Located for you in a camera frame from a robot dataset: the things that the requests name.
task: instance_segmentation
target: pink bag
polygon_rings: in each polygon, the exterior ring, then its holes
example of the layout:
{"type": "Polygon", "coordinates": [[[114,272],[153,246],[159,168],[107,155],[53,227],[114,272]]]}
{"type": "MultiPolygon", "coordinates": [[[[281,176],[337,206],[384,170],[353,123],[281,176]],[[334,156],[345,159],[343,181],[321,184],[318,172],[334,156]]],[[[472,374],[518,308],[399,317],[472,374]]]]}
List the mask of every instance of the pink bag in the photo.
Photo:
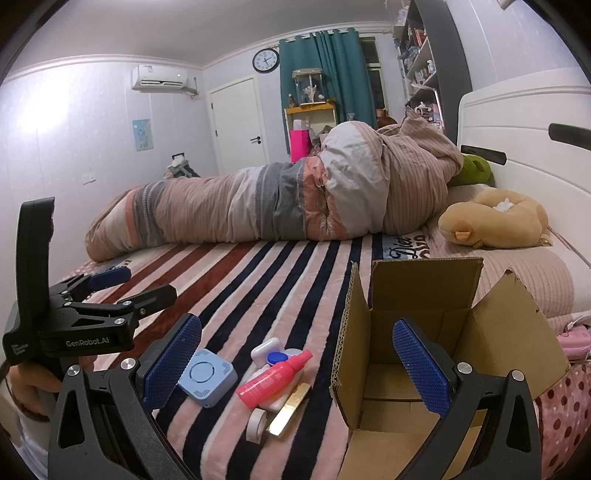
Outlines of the pink bag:
{"type": "Polygon", "coordinates": [[[290,131],[290,149],[291,162],[296,163],[304,157],[310,155],[312,142],[310,141],[310,134],[308,130],[292,130],[290,131]]]}
{"type": "Polygon", "coordinates": [[[576,325],[558,335],[558,342],[569,360],[584,360],[591,350],[591,333],[585,325],[576,325]]]}

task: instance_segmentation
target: comforter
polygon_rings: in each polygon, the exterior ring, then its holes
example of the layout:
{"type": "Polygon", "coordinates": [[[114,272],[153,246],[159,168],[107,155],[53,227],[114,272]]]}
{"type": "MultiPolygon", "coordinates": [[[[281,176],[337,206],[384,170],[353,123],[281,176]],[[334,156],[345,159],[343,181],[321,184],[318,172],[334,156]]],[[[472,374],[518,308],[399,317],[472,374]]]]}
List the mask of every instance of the comforter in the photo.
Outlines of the comforter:
{"type": "Polygon", "coordinates": [[[91,259],[168,243],[347,240],[416,230],[445,204],[460,151],[410,110],[391,137],[346,122],[318,156],[122,193],[86,235],[91,259]]]}

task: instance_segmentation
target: green plush toy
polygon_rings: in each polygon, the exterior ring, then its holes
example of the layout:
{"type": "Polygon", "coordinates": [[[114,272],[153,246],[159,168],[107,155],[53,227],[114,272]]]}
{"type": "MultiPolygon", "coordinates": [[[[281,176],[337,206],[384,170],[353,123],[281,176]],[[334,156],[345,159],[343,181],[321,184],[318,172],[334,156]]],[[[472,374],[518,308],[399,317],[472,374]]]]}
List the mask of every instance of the green plush toy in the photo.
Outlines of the green plush toy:
{"type": "Polygon", "coordinates": [[[486,183],[491,177],[491,166],[488,162],[478,155],[464,155],[464,166],[460,173],[448,182],[448,187],[457,187],[458,185],[474,185],[476,183],[486,183]]]}

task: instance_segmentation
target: wall clock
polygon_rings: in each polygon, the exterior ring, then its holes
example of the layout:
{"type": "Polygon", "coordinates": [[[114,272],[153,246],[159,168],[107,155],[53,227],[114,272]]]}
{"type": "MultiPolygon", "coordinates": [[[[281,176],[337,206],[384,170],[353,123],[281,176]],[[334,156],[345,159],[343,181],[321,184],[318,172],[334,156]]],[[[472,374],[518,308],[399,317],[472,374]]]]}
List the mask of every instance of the wall clock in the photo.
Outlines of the wall clock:
{"type": "Polygon", "coordinates": [[[263,48],[252,58],[252,67],[258,73],[271,73],[279,66],[279,54],[272,48],[263,48]]]}

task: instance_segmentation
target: door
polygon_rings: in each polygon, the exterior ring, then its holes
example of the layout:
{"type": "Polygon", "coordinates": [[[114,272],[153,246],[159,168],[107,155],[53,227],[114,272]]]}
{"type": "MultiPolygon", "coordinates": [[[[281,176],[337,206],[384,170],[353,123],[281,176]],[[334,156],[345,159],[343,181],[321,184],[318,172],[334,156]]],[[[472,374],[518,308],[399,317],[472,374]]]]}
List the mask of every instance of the door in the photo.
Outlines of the door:
{"type": "Polygon", "coordinates": [[[209,96],[220,173],[267,163],[265,135],[253,78],[224,87],[209,96]]]}

